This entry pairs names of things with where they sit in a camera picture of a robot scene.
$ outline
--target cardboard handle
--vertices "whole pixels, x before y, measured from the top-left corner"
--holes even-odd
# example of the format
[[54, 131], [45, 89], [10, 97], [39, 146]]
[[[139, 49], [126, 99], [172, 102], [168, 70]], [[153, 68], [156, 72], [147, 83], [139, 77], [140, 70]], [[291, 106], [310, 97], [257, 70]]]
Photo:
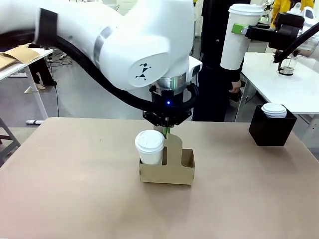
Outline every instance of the cardboard handle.
[[167, 148], [167, 165], [181, 167], [181, 156], [183, 150], [183, 142], [174, 134], [167, 134], [164, 141]]

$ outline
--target table leg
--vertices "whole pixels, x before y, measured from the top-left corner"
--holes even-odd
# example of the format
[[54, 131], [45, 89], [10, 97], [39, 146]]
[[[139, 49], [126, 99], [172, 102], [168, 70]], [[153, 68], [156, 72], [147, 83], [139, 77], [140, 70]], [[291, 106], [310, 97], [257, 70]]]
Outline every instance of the table leg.
[[38, 104], [38, 106], [40, 108], [42, 117], [43, 117], [44, 120], [46, 120], [48, 118], [48, 114], [47, 114], [47, 112], [45, 110], [45, 107], [44, 107], [43, 101], [41, 99], [39, 90], [37, 89], [37, 87], [35, 85], [35, 82], [33, 80], [32, 74], [30, 72], [30, 68], [28, 66], [25, 68], [25, 72], [26, 72], [26, 76], [27, 76], [27, 78], [29, 80], [30, 86], [32, 88], [33, 95], [35, 96], [36, 102], [37, 102], [37, 104]]
[[243, 93], [243, 97], [240, 99], [240, 103], [239, 103], [239, 107], [238, 107], [238, 111], [237, 111], [235, 122], [240, 122], [240, 120], [241, 120], [241, 118], [243, 116], [244, 107], [245, 107], [245, 104], [246, 104], [246, 100], [247, 100], [247, 96], [248, 96], [248, 91], [249, 91], [250, 85], [251, 85], [250, 81], [247, 79], [246, 86], [245, 86], [244, 93]]
[[304, 135], [303, 143], [306, 147], [311, 148], [314, 144], [313, 135], [319, 126], [319, 115], [315, 115]]

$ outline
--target brown paper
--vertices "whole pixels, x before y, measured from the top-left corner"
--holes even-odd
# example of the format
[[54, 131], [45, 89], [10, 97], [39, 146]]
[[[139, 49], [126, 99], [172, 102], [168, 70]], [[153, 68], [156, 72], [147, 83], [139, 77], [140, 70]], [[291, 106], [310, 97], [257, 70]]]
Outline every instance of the brown paper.
[[17, 61], [27, 64], [39, 56], [40, 55], [36, 51], [27, 48], [25, 45], [16, 47], [1, 54], [0, 70]]
[[165, 140], [162, 165], [148, 165], [140, 161], [140, 177], [144, 183], [191, 185], [195, 175], [193, 150], [182, 149], [182, 140], [168, 134]]

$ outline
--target black box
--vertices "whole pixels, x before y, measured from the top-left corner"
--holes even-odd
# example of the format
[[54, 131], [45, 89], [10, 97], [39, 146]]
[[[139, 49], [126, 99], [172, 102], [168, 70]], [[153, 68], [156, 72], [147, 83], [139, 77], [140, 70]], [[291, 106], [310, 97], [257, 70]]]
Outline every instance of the black box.
[[284, 146], [297, 118], [287, 110], [286, 118], [269, 118], [257, 106], [249, 132], [258, 146]]

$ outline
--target gray band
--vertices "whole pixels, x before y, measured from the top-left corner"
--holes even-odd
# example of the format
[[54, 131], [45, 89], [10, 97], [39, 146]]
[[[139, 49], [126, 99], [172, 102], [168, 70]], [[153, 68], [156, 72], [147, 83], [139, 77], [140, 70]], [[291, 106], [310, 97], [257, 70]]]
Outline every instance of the gray band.
[[103, 47], [103, 44], [105, 40], [112, 34], [113, 29], [108, 26], [101, 31], [100, 35], [96, 38], [95, 44], [94, 44], [94, 62], [97, 68], [100, 68], [100, 53], [101, 49]]

